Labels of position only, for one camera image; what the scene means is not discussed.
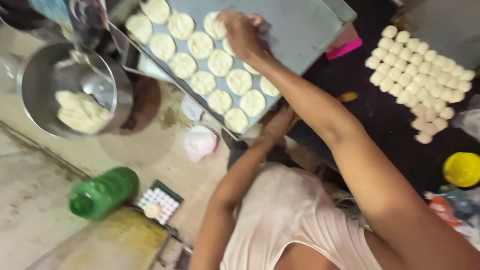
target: black surface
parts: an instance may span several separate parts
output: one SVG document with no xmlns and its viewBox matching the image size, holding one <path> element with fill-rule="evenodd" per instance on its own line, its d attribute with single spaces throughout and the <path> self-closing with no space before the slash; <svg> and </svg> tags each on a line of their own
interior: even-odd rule
<svg viewBox="0 0 480 270">
<path fill-rule="evenodd" d="M 349 91 L 357 92 L 358 99 L 345 103 L 345 107 L 361 121 L 374 142 L 417 192 L 436 191 L 446 183 L 442 177 L 445 160 L 456 152 L 480 154 L 480 144 L 463 130 L 453 127 L 437 134 L 428 145 L 422 145 L 414 139 L 417 132 L 410 127 L 410 123 L 415 116 L 407 107 L 397 105 L 393 96 L 382 93 L 370 84 L 373 71 L 364 66 L 371 51 L 377 47 L 382 30 L 390 24 L 396 6 L 388 0 L 346 2 L 358 14 L 354 26 L 363 40 L 363 46 L 333 61 L 320 58 L 304 78 L 335 97 Z M 463 111 L 479 90 L 477 79 L 465 100 L 451 107 L 457 112 Z M 331 152 L 305 123 L 298 123 L 289 136 L 336 168 Z"/>
</svg>

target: metal pot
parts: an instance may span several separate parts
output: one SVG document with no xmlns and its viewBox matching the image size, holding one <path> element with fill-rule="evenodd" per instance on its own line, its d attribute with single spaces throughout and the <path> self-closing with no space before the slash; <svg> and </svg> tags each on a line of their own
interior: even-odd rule
<svg viewBox="0 0 480 270">
<path fill-rule="evenodd" d="M 90 66 L 68 69 L 59 74 L 54 66 L 70 58 L 74 48 L 70 42 L 47 44 L 26 61 L 18 73 L 18 94 L 28 117 L 45 132 L 64 138 L 79 138 L 88 134 L 79 133 L 57 117 L 60 104 L 55 92 L 69 90 L 85 92 L 93 96 L 103 107 L 110 110 L 110 119 L 93 135 L 120 129 L 128 120 L 133 106 L 132 84 L 125 71 L 107 57 L 100 57 L 89 48 L 90 62 L 105 76 L 94 72 Z"/>
</svg>

